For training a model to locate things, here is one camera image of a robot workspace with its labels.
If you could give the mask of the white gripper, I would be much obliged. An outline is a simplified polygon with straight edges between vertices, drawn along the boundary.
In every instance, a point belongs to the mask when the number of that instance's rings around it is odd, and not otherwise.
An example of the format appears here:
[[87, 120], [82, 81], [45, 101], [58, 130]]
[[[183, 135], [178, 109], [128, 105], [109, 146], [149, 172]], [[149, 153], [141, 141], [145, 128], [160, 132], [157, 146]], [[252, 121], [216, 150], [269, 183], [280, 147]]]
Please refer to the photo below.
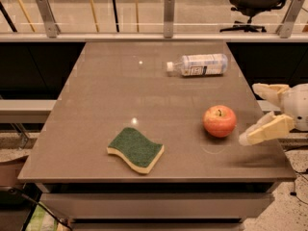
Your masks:
[[281, 104], [285, 115], [269, 112], [239, 136], [241, 145], [253, 145], [263, 141], [283, 138], [294, 128], [308, 131], [308, 84], [290, 88], [285, 84], [252, 85], [255, 94], [277, 107]]

